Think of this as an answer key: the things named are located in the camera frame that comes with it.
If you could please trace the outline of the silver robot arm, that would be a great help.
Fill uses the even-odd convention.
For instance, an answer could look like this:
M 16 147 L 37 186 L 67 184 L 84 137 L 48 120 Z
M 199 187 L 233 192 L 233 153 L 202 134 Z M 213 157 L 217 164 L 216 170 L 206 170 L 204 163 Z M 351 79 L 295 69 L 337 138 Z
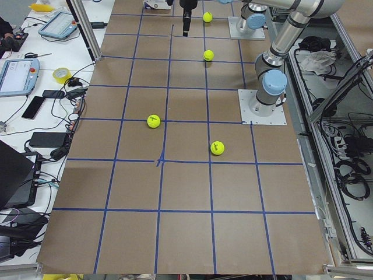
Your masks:
M 257 30 L 265 25 L 265 12 L 267 6 L 255 3 L 244 3 L 241 8 L 241 18 L 237 23 L 237 29 L 241 33 Z
M 261 13 L 267 6 L 290 11 L 269 49 L 260 54 L 255 61 L 258 90 L 249 101 L 249 109 L 261 117 L 270 116 L 276 107 L 279 96 L 287 86 L 287 77 L 280 70 L 284 58 L 294 45 L 301 32 L 312 18 L 325 18 L 337 12 L 343 1 L 244 1 L 241 19 L 246 21 L 246 29 L 258 29 L 249 24 L 250 18 Z

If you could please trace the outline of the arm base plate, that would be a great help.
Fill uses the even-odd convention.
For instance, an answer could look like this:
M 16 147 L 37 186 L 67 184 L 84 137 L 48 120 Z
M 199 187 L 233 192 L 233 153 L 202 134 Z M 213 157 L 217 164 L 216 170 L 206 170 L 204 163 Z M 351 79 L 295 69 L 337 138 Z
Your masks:
M 264 105 L 256 98 L 257 90 L 238 89 L 241 123 L 244 125 L 287 125 L 280 98 L 273 105 Z
M 245 40 L 264 40 L 265 33 L 263 28 L 250 29 L 247 26 L 247 21 L 241 17 L 228 17 L 228 27 L 231 39 Z

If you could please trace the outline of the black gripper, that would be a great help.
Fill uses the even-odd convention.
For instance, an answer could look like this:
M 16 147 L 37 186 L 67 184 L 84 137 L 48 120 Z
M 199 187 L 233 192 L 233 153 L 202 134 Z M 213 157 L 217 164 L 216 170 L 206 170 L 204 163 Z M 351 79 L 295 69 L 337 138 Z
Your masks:
M 192 19 L 192 11 L 197 7 L 198 1 L 197 0 L 179 0 L 180 7 L 183 9 L 183 32 L 182 35 L 184 37 L 188 37 L 188 33 L 190 30 L 191 19 Z

